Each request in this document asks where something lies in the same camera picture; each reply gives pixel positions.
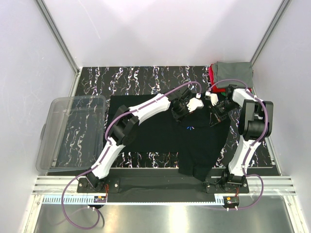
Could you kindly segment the black t shirt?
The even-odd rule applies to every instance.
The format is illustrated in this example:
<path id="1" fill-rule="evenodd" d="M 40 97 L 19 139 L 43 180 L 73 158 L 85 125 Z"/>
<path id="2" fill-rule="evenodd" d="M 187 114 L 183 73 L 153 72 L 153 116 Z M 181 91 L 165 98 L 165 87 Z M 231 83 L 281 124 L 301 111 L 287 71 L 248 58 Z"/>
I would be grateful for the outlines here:
<path id="1" fill-rule="evenodd" d="M 108 112 L 111 123 L 122 105 L 132 107 L 141 104 L 153 95 L 112 96 Z M 171 110 L 156 114 L 138 127 L 135 140 L 123 150 L 126 152 L 176 152 L 179 173 L 193 176 L 203 181 L 216 165 L 230 130 L 229 123 L 209 125 L 210 112 L 208 100 L 204 107 L 195 110 L 177 122 Z"/>

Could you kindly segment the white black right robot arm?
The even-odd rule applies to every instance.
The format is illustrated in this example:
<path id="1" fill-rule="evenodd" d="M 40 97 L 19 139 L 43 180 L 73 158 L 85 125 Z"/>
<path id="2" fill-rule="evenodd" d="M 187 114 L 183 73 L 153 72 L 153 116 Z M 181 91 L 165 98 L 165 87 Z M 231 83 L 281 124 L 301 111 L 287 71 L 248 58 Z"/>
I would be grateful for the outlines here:
<path id="1" fill-rule="evenodd" d="M 233 193 L 247 186 L 247 168 L 258 146 L 270 136 L 273 122 L 271 101 L 263 101 L 249 89 L 229 85 L 225 89 L 225 99 L 219 100 L 217 94 L 207 91 L 205 96 L 211 101 L 209 106 L 210 126 L 215 126 L 228 118 L 228 113 L 240 107 L 238 133 L 240 140 L 232 160 L 216 182 L 224 192 Z"/>

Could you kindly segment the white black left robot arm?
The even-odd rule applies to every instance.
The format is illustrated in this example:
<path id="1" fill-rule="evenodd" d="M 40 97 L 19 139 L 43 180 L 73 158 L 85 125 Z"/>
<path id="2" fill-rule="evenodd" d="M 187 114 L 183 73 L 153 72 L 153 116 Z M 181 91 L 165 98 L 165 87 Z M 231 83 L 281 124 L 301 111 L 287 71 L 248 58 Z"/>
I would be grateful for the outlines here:
<path id="1" fill-rule="evenodd" d="M 108 176 L 109 170 L 123 148 L 136 138 L 138 127 L 147 119 L 171 108 L 175 120 L 181 120 L 202 107 L 199 94 L 193 94 L 187 87 L 176 88 L 165 94 L 132 107 L 122 105 L 105 132 L 106 145 L 99 158 L 90 168 L 86 179 L 92 188 L 97 188 L 100 180 Z"/>

